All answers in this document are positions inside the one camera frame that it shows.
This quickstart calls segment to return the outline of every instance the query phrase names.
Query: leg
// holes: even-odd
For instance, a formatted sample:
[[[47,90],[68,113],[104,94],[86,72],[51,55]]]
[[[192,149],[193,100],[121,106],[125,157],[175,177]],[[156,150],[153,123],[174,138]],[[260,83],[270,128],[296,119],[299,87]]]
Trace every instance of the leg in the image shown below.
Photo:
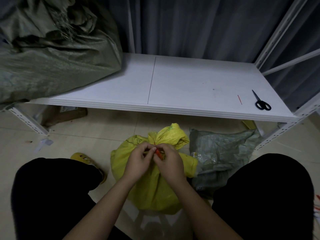
[[[265,154],[214,193],[212,209],[244,240],[312,239],[313,200],[310,176],[298,161]]]
[[[76,160],[37,158],[23,165],[11,193],[17,239],[62,239],[95,206],[88,192],[102,179],[96,167]]]

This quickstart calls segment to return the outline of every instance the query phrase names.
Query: black scissors handle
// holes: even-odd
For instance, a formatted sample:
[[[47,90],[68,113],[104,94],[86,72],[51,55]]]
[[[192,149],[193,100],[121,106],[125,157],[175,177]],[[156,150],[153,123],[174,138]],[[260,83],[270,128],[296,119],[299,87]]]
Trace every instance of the black scissors handle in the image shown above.
[[[256,102],[256,107],[258,109],[260,109],[260,110],[264,110],[264,109],[267,110],[267,111],[271,110],[271,106],[268,103],[266,103],[265,101],[262,101],[262,100],[258,100]]]

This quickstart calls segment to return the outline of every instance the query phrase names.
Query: white shelf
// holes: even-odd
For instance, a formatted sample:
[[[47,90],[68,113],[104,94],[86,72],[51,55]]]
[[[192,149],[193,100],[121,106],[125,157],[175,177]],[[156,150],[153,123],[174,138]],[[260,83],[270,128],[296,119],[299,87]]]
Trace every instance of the white shelf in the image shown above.
[[[256,108],[252,89],[270,111]],[[254,64],[128,53],[121,72],[30,103],[277,122],[295,118]]]

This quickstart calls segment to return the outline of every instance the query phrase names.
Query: scissors blade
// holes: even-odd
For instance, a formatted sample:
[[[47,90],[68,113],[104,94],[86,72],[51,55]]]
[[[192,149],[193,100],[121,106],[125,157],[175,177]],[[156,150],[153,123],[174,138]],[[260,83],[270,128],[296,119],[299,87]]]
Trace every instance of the scissors blade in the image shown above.
[[[261,101],[261,99],[258,97],[258,95],[252,90],[252,92],[253,92],[253,94],[254,94],[254,96],[256,97],[256,99],[258,100],[258,101]]]

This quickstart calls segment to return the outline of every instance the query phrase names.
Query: yellow slipper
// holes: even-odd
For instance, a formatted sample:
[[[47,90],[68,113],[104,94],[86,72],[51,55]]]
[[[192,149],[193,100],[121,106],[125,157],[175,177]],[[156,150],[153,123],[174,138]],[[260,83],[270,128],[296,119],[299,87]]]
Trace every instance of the yellow slipper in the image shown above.
[[[98,165],[96,164],[96,162],[92,158],[88,157],[86,154],[81,153],[81,152],[76,152],[76,153],[72,154],[70,159],[85,163],[87,165],[95,166],[100,171],[100,173],[102,174],[102,177],[103,177],[100,184],[103,184],[106,181],[107,174],[101,168],[98,167]]]

